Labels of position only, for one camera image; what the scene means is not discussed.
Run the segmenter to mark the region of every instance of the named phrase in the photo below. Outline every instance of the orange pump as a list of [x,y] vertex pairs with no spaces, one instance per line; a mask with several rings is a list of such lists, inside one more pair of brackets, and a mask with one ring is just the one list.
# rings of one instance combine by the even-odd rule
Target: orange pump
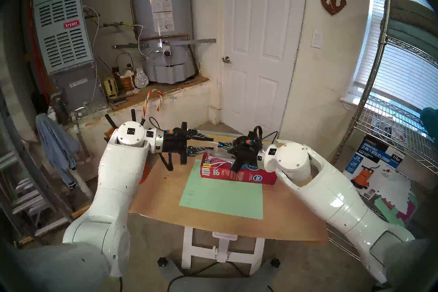
[[368,180],[371,178],[371,175],[374,173],[374,170],[376,168],[379,168],[379,166],[377,167],[365,167],[364,165],[362,165],[363,169],[361,170],[361,172],[359,173],[359,175],[356,178],[353,178],[351,180],[351,183],[354,185],[354,187],[357,188],[368,188],[370,186],[370,184],[368,183]]

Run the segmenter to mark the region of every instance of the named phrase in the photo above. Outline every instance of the door panel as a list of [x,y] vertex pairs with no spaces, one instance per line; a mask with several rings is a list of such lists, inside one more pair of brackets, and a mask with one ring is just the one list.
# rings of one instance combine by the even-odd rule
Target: door panel
[[242,133],[281,125],[305,0],[225,0],[223,121]]

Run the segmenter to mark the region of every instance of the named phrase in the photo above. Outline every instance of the window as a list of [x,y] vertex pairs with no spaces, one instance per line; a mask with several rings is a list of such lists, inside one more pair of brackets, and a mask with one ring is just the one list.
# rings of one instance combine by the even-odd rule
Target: window
[[[412,0],[432,9],[426,0]],[[349,92],[361,95],[376,56],[385,0],[370,0],[364,44],[353,86]],[[438,69],[420,57],[394,46],[385,46],[372,91],[388,101],[415,112],[438,108]]]

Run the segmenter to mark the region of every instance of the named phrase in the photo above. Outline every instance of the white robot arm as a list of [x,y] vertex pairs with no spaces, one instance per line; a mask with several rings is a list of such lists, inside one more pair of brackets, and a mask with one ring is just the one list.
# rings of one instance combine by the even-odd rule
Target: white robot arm
[[[275,172],[317,216],[337,228],[356,247],[362,264],[374,278],[386,282],[386,250],[414,240],[412,234],[378,217],[365,205],[353,184],[314,150],[295,142],[263,149],[257,128],[247,137],[237,138],[233,148],[228,149],[236,156],[235,170],[249,163]],[[319,171],[314,178],[311,164]]]
[[[63,243],[86,243],[101,249],[112,277],[122,276],[129,262],[130,235],[127,228],[129,206],[143,175],[148,152],[159,153],[168,170],[173,170],[171,153],[181,155],[181,164],[187,156],[202,153],[212,147],[187,147],[188,139],[209,140],[197,130],[181,128],[145,130],[135,121],[115,127],[99,164],[97,191],[90,208],[70,224]],[[161,153],[169,153],[167,163]]]

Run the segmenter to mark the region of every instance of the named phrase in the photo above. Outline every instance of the ladder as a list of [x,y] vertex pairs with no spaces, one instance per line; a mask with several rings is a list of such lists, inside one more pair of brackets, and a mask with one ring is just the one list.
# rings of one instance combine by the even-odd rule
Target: ladder
[[[14,192],[9,194],[9,197],[5,187],[1,187],[0,208],[21,236],[30,236],[35,241],[44,245],[40,236],[50,229],[67,222],[71,223],[73,221],[71,217],[72,211],[63,201],[62,197],[55,193],[43,169],[38,168],[24,146],[23,140],[10,116],[1,89],[0,137],[3,137],[3,143],[5,143],[2,145],[2,148],[7,149],[7,153],[0,157],[0,172],[2,172],[2,176],[4,171],[10,168],[10,172],[19,171],[19,175],[23,177],[22,180],[16,183]],[[38,226],[40,213],[48,208],[53,212],[60,212],[63,217],[40,228]],[[28,220],[31,218],[26,218],[23,213],[26,213],[29,217],[36,215],[36,221],[29,222]]]

